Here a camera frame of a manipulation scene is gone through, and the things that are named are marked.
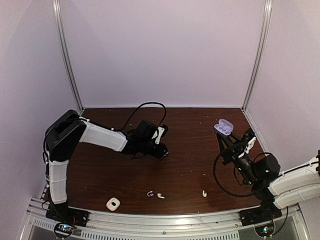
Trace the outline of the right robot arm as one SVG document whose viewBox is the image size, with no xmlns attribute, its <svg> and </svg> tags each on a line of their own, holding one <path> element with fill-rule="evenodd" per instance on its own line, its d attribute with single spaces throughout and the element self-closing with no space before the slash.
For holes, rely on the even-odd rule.
<svg viewBox="0 0 320 240">
<path fill-rule="evenodd" d="M 298 202 L 320 195 L 320 156 L 297 167 L 281 171 L 276 157 L 270 152 L 258 154 L 254 159 L 249 151 L 257 138 L 252 129 L 242 137 L 233 133 L 216 134 L 223 165 L 233 164 L 233 173 L 240 174 L 241 186 L 251 186 L 251 192 L 244 197 L 255 196 L 262 206 L 256 210 L 259 220 L 268 220 L 277 209 L 284 209 Z"/>
</svg>

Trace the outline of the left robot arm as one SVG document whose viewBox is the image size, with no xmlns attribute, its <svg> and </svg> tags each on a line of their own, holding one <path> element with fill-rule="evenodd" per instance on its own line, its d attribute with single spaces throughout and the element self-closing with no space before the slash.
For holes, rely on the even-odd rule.
<svg viewBox="0 0 320 240">
<path fill-rule="evenodd" d="M 45 179 L 49 185 L 52 213 L 61 222 L 72 218 L 67 203 L 67 169 L 79 143 L 87 143 L 113 150 L 124 155 L 149 155 L 160 159 L 169 151 L 162 137 L 169 128 L 143 120 L 128 132 L 107 128 L 79 116 L 70 109 L 56 120 L 45 132 L 43 158 L 46 165 Z"/>
</svg>

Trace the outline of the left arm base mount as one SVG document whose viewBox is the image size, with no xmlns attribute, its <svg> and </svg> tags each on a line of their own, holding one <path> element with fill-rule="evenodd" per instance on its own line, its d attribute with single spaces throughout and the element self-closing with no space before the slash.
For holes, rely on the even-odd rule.
<svg viewBox="0 0 320 240">
<path fill-rule="evenodd" d="M 89 212 L 86 210 L 71 208 L 67 202 L 54 204 L 49 202 L 45 217 L 56 221 L 53 233 L 58 239 L 69 238 L 77 227 L 86 227 Z"/>
</svg>

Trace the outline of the lavender earbud charging case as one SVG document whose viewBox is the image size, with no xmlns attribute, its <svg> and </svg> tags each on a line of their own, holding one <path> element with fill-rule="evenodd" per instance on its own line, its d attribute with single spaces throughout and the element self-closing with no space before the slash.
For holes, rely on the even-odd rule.
<svg viewBox="0 0 320 240">
<path fill-rule="evenodd" d="M 230 136 L 234 130 L 234 125 L 230 121 L 220 118 L 218 123 L 213 126 L 213 129 L 216 133 Z"/>
</svg>

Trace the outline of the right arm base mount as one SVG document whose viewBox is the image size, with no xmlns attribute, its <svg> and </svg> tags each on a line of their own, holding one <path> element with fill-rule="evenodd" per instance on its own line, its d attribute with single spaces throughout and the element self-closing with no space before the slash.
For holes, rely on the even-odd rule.
<svg viewBox="0 0 320 240">
<path fill-rule="evenodd" d="M 281 216 L 282 210 L 277 208 L 272 200 L 263 200 L 260 206 L 239 212 L 242 226 L 253 225 L 255 233 L 264 239 L 276 233 L 274 220 Z"/>
</svg>

